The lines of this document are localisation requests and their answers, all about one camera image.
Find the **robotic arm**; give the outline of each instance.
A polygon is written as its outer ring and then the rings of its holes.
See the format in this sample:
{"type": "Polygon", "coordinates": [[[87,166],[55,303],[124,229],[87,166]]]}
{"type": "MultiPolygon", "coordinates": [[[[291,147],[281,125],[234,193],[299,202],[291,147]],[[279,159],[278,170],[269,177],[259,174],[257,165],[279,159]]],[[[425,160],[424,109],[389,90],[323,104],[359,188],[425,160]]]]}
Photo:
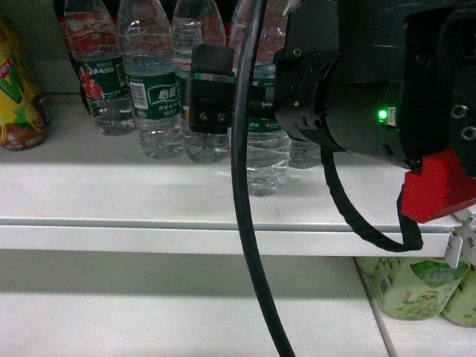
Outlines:
{"type": "MultiPolygon", "coordinates": [[[[293,7],[285,48],[274,58],[274,116],[290,136],[321,145],[331,194],[356,233],[391,251],[421,248],[417,221],[476,203],[476,1],[306,0],[293,7]],[[403,245],[348,202],[332,159],[338,151],[410,170],[397,202],[403,245]]],[[[234,114],[232,179],[243,251],[277,351],[291,357],[246,195],[246,103],[271,95],[249,86],[265,8],[266,0],[251,2],[236,85],[230,49],[195,47],[182,102],[198,132],[226,132],[234,114]],[[254,43],[250,51],[248,43],[254,43]]],[[[454,236],[473,239],[473,218],[462,219],[468,224],[454,236]]]]}

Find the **plastic water bottle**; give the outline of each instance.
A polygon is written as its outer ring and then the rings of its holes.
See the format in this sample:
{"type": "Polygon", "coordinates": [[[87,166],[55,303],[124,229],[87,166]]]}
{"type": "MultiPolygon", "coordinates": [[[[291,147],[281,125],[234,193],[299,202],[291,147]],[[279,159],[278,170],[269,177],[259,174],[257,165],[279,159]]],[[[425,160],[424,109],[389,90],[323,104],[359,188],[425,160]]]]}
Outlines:
{"type": "MultiPolygon", "coordinates": [[[[250,1],[240,0],[234,13],[230,46],[235,50],[235,64],[238,62],[245,26],[248,19],[250,1]]],[[[254,68],[255,86],[273,86],[275,67],[274,53],[284,46],[286,18],[283,17],[280,2],[270,0],[266,7],[260,46],[254,68]]],[[[272,107],[272,103],[250,103],[252,106],[272,107]]],[[[283,183],[289,164],[291,139],[276,119],[248,119],[247,174],[248,192],[253,196],[268,196],[276,193],[283,183]]]]}
{"type": "MultiPolygon", "coordinates": [[[[178,0],[173,14],[173,47],[177,82],[191,76],[192,49],[199,43],[224,45],[222,18],[214,0],[178,0]]],[[[181,107],[185,152],[201,164],[222,160],[230,152],[228,134],[192,132],[188,125],[188,108],[181,107]]]]}
{"type": "Polygon", "coordinates": [[[135,129],[118,33],[101,0],[66,0],[65,32],[91,115],[104,135],[135,129]]]}
{"type": "Polygon", "coordinates": [[[172,32],[158,0],[123,0],[120,46],[141,147],[150,158],[183,153],[172,32]]]}
{"type": "Polygon", "coordinates": [[[321,162],[321,147],[310,141],[293,140],[289,155],[289,166],[296,169],[309,169],[321,162]]]}

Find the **bottle label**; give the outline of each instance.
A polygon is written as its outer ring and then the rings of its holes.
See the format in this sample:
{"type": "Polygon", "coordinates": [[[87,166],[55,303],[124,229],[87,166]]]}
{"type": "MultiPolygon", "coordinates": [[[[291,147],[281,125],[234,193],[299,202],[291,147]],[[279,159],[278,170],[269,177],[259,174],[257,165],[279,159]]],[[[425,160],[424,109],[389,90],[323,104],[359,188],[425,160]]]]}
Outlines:
{"type": "MultiPolygon", "coordinates": [[[[272,87],[274,85],[273,78],[254,78],[253,86],[259,87],[272,87]]],[[[265,102],[250,102],[251,108],[262,109],[271,111],[273,105],[265,102]]],[[[281,125],[277,120],[270,118],[249,118],[248,119],[248,132],[261,133],[261,132],[276,132],[282,130],[281,125]]]]}
{"type": "Polygon", "coordinates": [[[182,78],[180,76],[176,76],[176,85],[177,85],[177,98],[178,98],[178,110],[180,112],[180,117],[186,121],[190,116],[190,108],[188,106],[183,106],[181,104],[181,84],[182,78]]]}
{"type": "Polygon", "coordinates": [[[89,99],[114,100],[128,93],[121,56],[99,61],[77,61],[77,73],[89,99]]]}
{"type": "Polygon", "coordinates": [[[175,72],[152,76],[127,74],[127,80],[137,118],[160,120],[179,113],[175,72]]]}

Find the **red mount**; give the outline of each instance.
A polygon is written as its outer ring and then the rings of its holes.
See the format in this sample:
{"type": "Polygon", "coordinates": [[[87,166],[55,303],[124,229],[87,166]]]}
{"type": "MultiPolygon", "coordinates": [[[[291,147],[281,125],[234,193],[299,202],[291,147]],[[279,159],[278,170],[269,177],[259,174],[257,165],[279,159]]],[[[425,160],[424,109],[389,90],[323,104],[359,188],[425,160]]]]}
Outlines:
{"type": "Polygon", "coordinates": [[[423,158],[422,172],[405,174],[402,213],[419,223],[476,204],[476,179],[466,176],[452,149],[423,158]]]}

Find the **white shelf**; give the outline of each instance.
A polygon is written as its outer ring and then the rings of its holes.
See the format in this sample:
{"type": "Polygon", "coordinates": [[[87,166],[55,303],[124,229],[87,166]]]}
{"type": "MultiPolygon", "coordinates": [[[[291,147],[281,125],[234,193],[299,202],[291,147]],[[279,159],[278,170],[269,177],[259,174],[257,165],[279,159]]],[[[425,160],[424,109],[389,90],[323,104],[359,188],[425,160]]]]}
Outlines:
{"type": "MultiPolygon", "coordinates": [[[[229,159],[154,161],[137,133],[101,135],[81,104],[50,106],[47,141],[0,151],[0,248],[240,254],[229,159]]],[[[405,170],[354,155],[336,164],[349,197],[395,240],[395,200],[405,170]]],[[[289,168],[277,195],[251,198],[263,254],[386,255],[351,232],[321,167],[289,168]]],[[[442,256],[456,222],[422,225],[425,247],[442,256]]]]}
{"type": "MultiPolygon", "coordinates": [[[[300,357],[388,356],[351,258],[265,257],[300,357]]],[[[244,259],[0,251],[0,356],[276,356],[244,259]]]]}
{"type": "Polygon", "coordinates": [[[424,321],[393,318],[377,304],[371,289],[372,280],[367,276],[362,280],[390,357],[475,355],[475,329],[453,324],[443,316],[424,321]]]}

